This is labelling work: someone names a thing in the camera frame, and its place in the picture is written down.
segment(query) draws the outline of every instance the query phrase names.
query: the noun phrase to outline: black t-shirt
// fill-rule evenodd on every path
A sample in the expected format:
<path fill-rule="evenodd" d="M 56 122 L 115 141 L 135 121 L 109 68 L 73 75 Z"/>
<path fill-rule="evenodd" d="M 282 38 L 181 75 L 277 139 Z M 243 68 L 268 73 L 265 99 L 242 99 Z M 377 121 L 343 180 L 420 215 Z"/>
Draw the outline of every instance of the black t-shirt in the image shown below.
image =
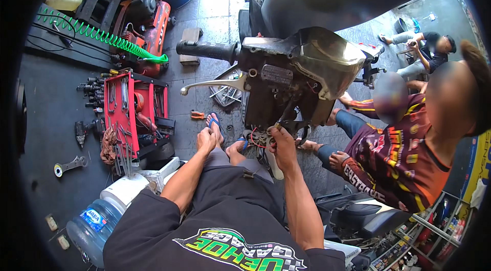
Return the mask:
<path fill-rule="evenodd" d="M 425 55 L 426 60 L 430 64 L 430 73 L 433 73 L 438 66 L 448 61 L 446 53 L 437 52 L 437 41 L 441 35 L 437 32 L 423 32 L 423 37 L 426 40 L 425 46 L 421 47 L 421 52 Z"/>
<path fill-rule="evenodd" d="M 104 246 L 106 270 L 345 270 L 342 252 L 300 249 L 279 191 L 243 169 L 205 168 L 181 225 L 176 204 L 142 190 Z"/>

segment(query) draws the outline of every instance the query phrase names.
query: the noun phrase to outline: handlebar grip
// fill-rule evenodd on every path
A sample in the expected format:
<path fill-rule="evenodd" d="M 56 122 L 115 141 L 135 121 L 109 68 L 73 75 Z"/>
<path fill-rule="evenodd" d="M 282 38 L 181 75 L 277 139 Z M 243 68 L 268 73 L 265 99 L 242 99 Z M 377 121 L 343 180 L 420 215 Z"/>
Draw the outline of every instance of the handlebar grip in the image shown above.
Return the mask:
<path fill-rule="evenodd" d="M 208 57 L 213 59 L 225 60 L 234 64 L 236 60 L 237 42 L 231 44 L 210 43 L 199 41 L 181 40 L 177 43 L 176 52 L 190 56 Z"/>

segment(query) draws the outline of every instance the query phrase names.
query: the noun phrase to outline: seated man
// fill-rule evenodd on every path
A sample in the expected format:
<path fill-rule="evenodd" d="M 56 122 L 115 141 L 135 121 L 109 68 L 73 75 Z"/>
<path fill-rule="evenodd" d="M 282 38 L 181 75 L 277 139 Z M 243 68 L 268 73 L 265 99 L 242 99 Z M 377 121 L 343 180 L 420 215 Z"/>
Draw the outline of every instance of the seated man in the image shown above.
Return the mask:
<path fill-rule="evenodd" d="M 104 246 L 106 270 L 345 270 L 344 253 L 324 250 L 322 220 L 292 136 L 272 130 L 285 175 L 288 232 L 271 176 L 238 152 L 244 140 L 225 154 L 218 123 L 208 116 L 211 129 L 198 134 L 196 154 L 160 196 L 145 189 L 133 200 Z"/>
<path fill-rule="evenodd" d="M 420 33 L 405 31 L 398 35 L 393 35 L 390 38 L 381 33 L 378 37 L 385 44 L 405 43 L 409 48 L 414 50 L 414 63 L 397 70 L 397 73 L 404 80 L 407 80 L 409 76 L 433 73 L 438 66 L 448 61 L 449 53 L 455 53 L 457 51 L 455 41 L 451 36 L 440 36 L 433 31 Z M 422 40 L 426 40 L 426 44 L 423 44 L 421 42 Z"/>
<path fill-rule="evenodd" d="M 408 96 L 401 121 L 378 129 L 335 109 L 326 125 L 337 124 L 352 139 L 344 152 L 311 141 L 301 148 L 315 151 L 324 168 L 386 205 L 411 213 L 426 209 L 445 186 L 461 137 L 491 127 L 489 67 L 469 41 L 461 47 L 464 60 L 445 69 L 445 80 L 430 81 L 426 94 Z M 347 93 L 339 100 L 378 118 L 372 100 L 353 101 Z"/>

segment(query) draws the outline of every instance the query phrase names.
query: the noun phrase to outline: wrench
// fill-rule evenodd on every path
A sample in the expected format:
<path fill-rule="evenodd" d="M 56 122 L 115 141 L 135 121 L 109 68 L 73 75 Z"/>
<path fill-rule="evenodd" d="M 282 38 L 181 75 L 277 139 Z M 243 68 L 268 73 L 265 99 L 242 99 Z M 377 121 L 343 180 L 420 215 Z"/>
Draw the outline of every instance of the wrench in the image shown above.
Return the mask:
<path fill-rule="evenodd" d="M 82 166 L 86 167 L 88 166 L 89 162 L 85 158 L 85 156 L 78 157 L 76 156 L 75 159 L 73 159 L 72 162 L 66 163 L 66 164 L 55 164 L 54 165 L 54 174 L 57 177 L 61 177 L 65 171 L 71 170 L 73 168 Z"/>

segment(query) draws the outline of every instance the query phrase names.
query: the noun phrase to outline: pliers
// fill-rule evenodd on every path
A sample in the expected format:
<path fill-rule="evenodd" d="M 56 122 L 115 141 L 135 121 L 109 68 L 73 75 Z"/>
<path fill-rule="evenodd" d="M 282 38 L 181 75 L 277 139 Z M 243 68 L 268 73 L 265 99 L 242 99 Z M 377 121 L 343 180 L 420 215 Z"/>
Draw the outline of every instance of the pliers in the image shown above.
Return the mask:
<path fill-rule="evenodd" d="M 197 111 L 191 110 L 191 119 L 203 120 L 204 118 L 205 118 L 204 112 L 197 112 Z"/>

